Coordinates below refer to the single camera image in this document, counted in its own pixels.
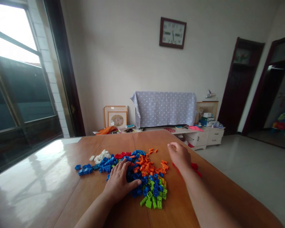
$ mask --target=orange cloth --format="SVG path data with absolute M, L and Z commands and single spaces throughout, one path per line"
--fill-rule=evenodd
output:
M 96 135 L 107 135 L 109 134 L 111 131 L 113 131 L 115 129 L 114 126 L 110 126 L 104 129 L 99 130 L 100 134 L 96 134 Z

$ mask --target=clock face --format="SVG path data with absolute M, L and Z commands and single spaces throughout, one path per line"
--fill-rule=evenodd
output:
M 176 45 L 183 44 L 185 25 L 164 21 L 162 42 Z

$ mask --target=hand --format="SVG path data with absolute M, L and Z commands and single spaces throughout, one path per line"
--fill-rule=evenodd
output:
M 110 178 L 105 185 L 103 194 L 114 204 L 123 199 L 130 191 L 138 187 L 142 181 L 140 179 L 127 183 L 127 168 L 131 164 L 127 159 L 120 161 L 111 171 Z
M 185 147 L 177 142 L 171 142 L 168 144 L 168 150 L 173 163 L 179 170 L 191 167 L 191 155 Z

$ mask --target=wall clock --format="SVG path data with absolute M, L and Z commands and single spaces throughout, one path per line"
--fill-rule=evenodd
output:
M 161 18 L 159 46 L 184 49 L 186 22 Z

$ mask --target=wooden table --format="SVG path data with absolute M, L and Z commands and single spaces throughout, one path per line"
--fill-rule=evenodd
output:
M 169 132 L 88 136 L 71 144 L 64 141 L 49 144 L 0 174 L 0 227 L 74 227 L 102 192 L 107 177 L 107 173 L 98 171 L 79 177 L 74 167 L 88 164 L 92 155 L 104 149 L 116 154 L 150 148 L 158 149 L 158 153 L 150 155 L 156 167 L 160 167 L 162 159 L 170 166 L 164 176 L 168 194 L 162 202 L 163 209 L 140 207 L 143 197 L 133 199 L 128 195 L 112 209 L 105 226 L 199 227 L 185 183 L 167 151 L 167 143 L 180 141 Z M 199 165 L 204 183 L 243 227 L 282 227 L 260 202 L 189 151 L 192 162 Z

